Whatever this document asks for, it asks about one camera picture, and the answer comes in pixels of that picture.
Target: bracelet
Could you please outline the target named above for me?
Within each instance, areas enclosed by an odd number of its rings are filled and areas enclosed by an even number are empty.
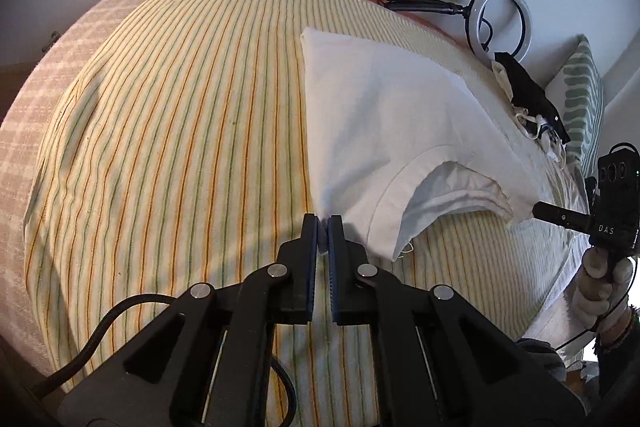
[[[625,339],[629,336],[629,334],[631,334],[632,331],[640,328],[640,319],[638,318],[638,311],[635,308],[633,308],[633,306],[629,306],[629,308],[631,309],[631,320],[629,321],[629,324],[626,326],[625,331],[622,332],[622,334],[616,339],[616,341],[613,344],[610,344],[610,346],[607,346],[607,347],[602,347],[600,345],[600,336],[598,335],[596,337],[596,346],[594,348],[594,352],[596,356],[599,357],[600,355],[606,355],[611,351],[617,349],[624,343]]]

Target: green fabric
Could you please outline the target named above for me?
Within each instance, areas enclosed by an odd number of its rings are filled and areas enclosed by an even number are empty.
[[[590,176],[596,167],[600,142],[604,88],[587,37],[580,37],[577,48],[551,84],[553,91],[564,93],[564,103],[555,104],[572,140],[566,146],[567,157],[580,163],[584,176]]]

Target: black camera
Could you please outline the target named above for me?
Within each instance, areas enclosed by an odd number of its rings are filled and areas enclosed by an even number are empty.
[[[595,186],[592,178],[587,186]],[[610,280],[613,267],[636,252],[640,224],[640,155],[629,143],[614,145],[598,159],[598,188],[590,194],[590,214],[581,214],[539,201],[533,217],[566,229],[588,233],[589,243],[609,251]]]

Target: human hand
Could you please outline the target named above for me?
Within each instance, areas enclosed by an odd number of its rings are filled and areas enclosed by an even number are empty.
[[[577,288],[571,302],[574,314],[585,328],[591,329],[600,315],[609,312],[629,288],[633,275],[633,263],[628,258],[616,264],[613,269],[613,284],[602,279],[607,273],[608,253],[603,248],[589,248],[582,256],[582,266],[578,271]],[[628,297],[598,325],[598,333],[612,329],[626,317]]]

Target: mattress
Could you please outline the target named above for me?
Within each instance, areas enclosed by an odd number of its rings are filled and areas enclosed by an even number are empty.
[[[490,71],[374,3],[147,0],[122,19],[41,123],[31,163],[26,287],[56,368],[126,296],[239,282],[299,234],[313,211],[299,39],[308,26],[388,42],[459,74],[545,199],[584,210],[569,173],[520,133]],[[513,338],[564,288],[584,248],[570,231],[533,220],[509,228],[488,212],[443,216],[413,243],[392,266],[375,262],[418,287],[452,285]],[[325,257],[317,276],[313,323],[279,327],[274,340],[298,391],[297,422],[373,425],[367,329],[331,324]],[[161,309],[117,320],[71,385]],[[274,377],[268,425],[285,409]]]
[[[25,82],[0,127],[0,335],[52,372],[24,286],[22,219],[38,147],[56,104],[96,49],[145,0],[102,0],[65,32]]]

